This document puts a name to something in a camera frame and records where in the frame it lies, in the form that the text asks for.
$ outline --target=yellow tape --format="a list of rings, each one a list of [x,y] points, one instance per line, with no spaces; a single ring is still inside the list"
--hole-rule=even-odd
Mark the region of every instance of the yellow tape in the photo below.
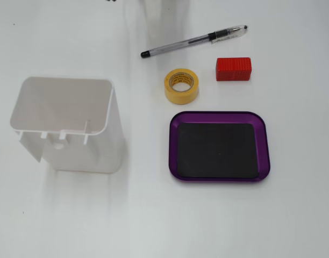
[[[190,88],[186,91],[173,89],[173,86],[180,82],[190,85]],[[167,99],[178,105],[188,104],[194,101],[198,96],[198,85],[199,80],[197,75],[189,69],[175,69],[164,79],[164,90]]]

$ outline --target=container opening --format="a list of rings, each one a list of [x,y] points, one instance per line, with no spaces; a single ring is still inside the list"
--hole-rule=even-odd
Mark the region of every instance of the container opening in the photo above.
[[[104,129],[112,84],[108,80],[30,77],[22,85],[11,126],[21,131],[91,133]]]

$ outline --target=purple tray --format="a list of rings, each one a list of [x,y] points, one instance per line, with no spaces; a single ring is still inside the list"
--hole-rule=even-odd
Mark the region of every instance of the purple tray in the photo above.
[[[183,177],[177,171],[178,126],[181,123],[198,124],[251,124],[254,127],[256,159],[258,162],[257,177]],[[170,122],[169,132],[169,169],[173,176],[182,181],[228,181],[258,182],[263,180],[270,171],[270,160],[267,145],[265,123],[258,115],[251,112],[199,112],[186,111],[178,113]]]

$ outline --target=clear pen barrel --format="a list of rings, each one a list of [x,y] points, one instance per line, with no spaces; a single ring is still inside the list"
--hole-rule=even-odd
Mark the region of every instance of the clear pen barrel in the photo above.
[[[149,50],[150,55],[157,55],[157,54],[161,54],[163,52],[168,52],[168,51],[172,51],[178,48],[182,48],[182,47],[187,47],[187,46],[192,46],[192,45],[196,45],[199,43],[203,43],[203,42],[207,42],[209,41],[209,35],[204,35],[204,36],[200,36],[200,37],[196,37],[196,38],[192,38],[192,39],[188,39],[188,40],[183,40],[177,43],[173,43],[170,45],[166,45],[163,47],[158,47],[155,49],[151,49]]]

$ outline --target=purple tray rim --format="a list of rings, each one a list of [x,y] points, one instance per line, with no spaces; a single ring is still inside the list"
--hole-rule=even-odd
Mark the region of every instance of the purple tray rim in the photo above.
[[[200,119],[190,120],[187,119],[185,115],[197,115],[200,116]],[[253,117],[255,120],[252,121],[255,131],[255,142],[256,142],[256,153],[259,166],[259,175],[255,178],[223,178],[223,177],[183,177],[177,171],[177,128],[181,123],[208,123],[206,119],[201,119],[201,115],[236,115],[241,116],[243,119],[245,116]],[[183,182],[260,182],[265,179],[270,172],[270,159],[269,159],[269,149],[267,142],[266,126],[263,119],[256,113],[250,111],[183,111],[173,116],[169,124],[169,170],[171,174],[180,181]]]

